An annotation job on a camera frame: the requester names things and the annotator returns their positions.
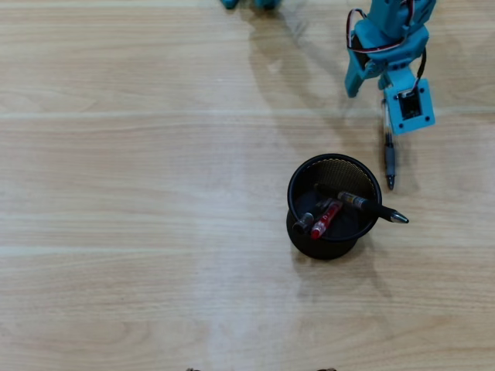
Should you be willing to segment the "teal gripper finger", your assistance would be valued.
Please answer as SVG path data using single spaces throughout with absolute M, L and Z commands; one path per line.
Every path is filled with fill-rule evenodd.
M 365 80 L 373 77 L 373 63 L 367 54 L 349 51 L 349 65 L 345 77 L 345 88 L 349 98 L 354 98 Z

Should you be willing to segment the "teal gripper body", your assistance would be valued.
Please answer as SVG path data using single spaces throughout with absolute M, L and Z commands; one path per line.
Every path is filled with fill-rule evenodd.
M 391 38 L 379 30 L 371 21 L 360 20 L 350 32 L 351 49 L 349 73 L 359 78 L 377 77 L 387 69 L 401 69 L 412 60 L 420 57 L 429 39 L 429 32 L 421 26 L 410 33 L 406 40 L 403 36 Z M 358 49 L 376 49 L 399 43 L 392 49 L 383 49 L 375 53 L 358 53 Z

